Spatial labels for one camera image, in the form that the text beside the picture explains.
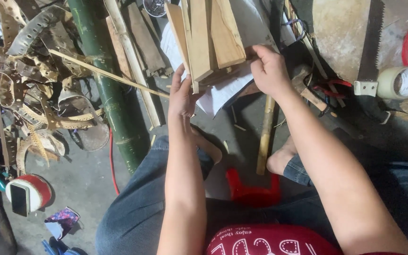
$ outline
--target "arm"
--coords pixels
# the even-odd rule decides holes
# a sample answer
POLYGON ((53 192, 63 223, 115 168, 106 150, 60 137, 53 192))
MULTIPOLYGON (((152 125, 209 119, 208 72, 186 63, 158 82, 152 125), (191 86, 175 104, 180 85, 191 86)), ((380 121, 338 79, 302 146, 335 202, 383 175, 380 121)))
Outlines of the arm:
POLYGON ((199 96, 189 96, 191 78, 174 73, 168 110, 169 155, 165 180, 165 216, 158 255, 201 254, 206 229, 205 191, 196 143, 190 127, 199 96))
POLYGON ((252 49, 259 89, 283 110, 300 158, 313 181, 333 232, 347 255, 397 252, 408 255, 408 240, 354 155, 327 131, 292 88, 284 58, 265 46, 252 49))

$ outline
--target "red wire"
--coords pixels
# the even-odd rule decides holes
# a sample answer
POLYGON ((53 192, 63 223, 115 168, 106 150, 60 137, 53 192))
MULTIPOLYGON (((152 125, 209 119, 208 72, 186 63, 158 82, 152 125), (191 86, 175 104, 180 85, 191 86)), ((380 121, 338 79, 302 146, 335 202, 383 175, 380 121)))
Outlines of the red wire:
POLYGON ((116 191, 116 194, 119 195, 119 188, 117 187, 116 183, 116 175, 114 173, 114 165, 113 165, 113 132, 111 131, 110 128, 110 167, 111 167, 111 176, 113 178, 113 185, 114 185, 114 190, 116 191))

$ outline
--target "phone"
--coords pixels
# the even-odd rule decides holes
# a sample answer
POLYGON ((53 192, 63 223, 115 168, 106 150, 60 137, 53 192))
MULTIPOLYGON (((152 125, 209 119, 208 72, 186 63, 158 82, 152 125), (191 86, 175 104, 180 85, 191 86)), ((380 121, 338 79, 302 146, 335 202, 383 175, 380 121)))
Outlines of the phone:
POLYGON ((12 211, 18 215, 28 217, 30 212, 30 189, 18 183, 10 184, 12 197, 12 211))

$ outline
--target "saw blade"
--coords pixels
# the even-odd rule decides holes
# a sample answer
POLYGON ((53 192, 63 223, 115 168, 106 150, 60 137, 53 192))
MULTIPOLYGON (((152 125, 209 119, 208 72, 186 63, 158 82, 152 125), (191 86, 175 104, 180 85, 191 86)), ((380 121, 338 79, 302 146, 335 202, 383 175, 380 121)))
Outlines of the saw blade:
POLYGON ((385 4, 382 0, 371 0, 365 43, 361 55, 358 81, 377 81, 378 50, 383 24, 385 4))

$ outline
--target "foot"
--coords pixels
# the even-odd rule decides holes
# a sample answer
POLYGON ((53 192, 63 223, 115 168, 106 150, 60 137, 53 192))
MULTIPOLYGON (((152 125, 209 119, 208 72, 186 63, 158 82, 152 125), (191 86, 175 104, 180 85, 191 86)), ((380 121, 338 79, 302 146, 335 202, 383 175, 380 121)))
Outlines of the foot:
POLYGON ((290 136, 281 149, 277 150, 267 160, 267 169, 275 174, 283 175, 287 163, 297 154, 294 140, 290 136))
POLYGON ((221 158, 223 157, 221 150, 204 138, 204 136, 202 136, 201 133, 199 133, 199 131, 195 130, 193 127, 191 127, 191 132, 195 135, 196 145, 203 149, 205 153, 207 153, 207 155, 213 159, 213 163, 217 164, 220 162, 221 158))

